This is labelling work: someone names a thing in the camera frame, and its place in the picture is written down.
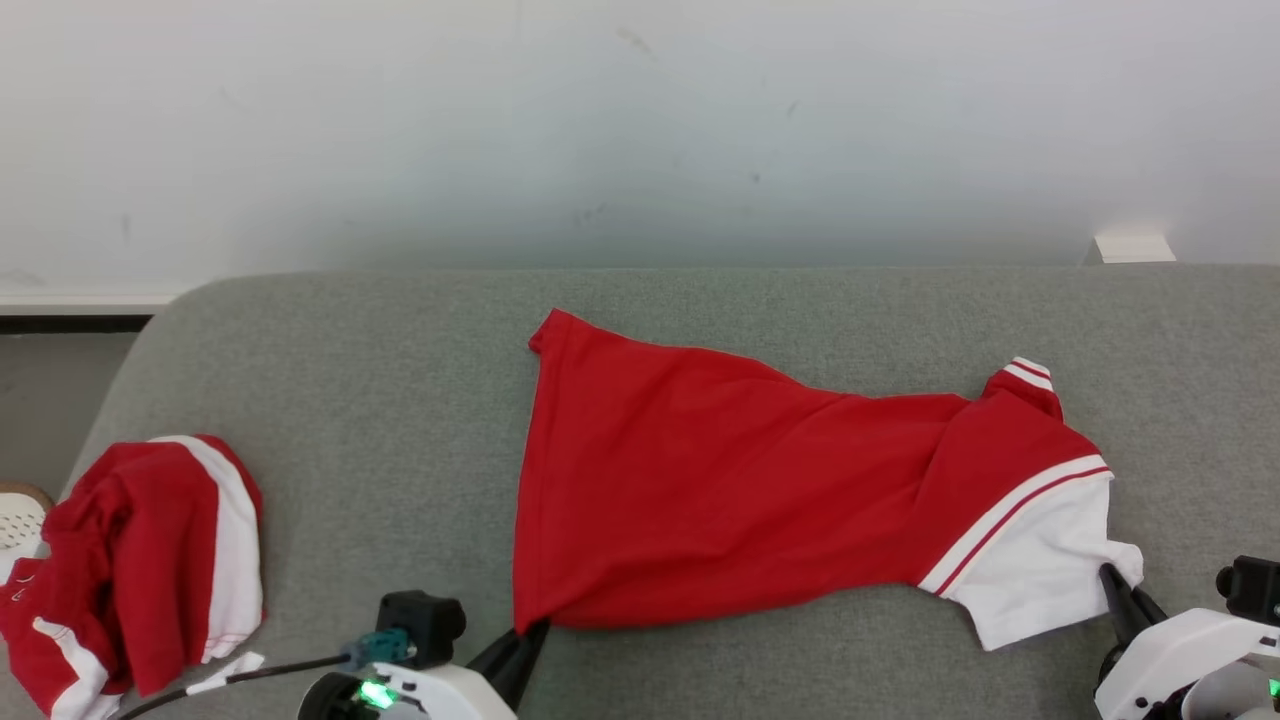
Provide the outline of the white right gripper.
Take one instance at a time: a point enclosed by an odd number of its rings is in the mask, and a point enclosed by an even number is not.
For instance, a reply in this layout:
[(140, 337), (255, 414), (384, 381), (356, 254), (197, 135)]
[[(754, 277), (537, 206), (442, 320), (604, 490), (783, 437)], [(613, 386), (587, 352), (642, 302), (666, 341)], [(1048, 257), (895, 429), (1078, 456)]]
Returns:
[(1100, 583), (1117, 644), (1100, 683), (1102, 719), (1275, 719), (1277, 679), (1256, 665), (1277, 657), (1277, 628), (1226, 612), (1169, 615), (1111, 562)]

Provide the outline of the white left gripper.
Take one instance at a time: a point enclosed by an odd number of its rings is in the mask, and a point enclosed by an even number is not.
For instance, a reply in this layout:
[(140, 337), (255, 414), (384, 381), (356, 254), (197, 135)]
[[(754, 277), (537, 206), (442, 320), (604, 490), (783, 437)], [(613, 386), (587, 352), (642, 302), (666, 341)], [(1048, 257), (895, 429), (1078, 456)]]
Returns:
[(511, 629), (466, 666), (415, 670), (372, 664), (328, 673), (306, 692), (300, 719), (516, 719), (550, 621)]

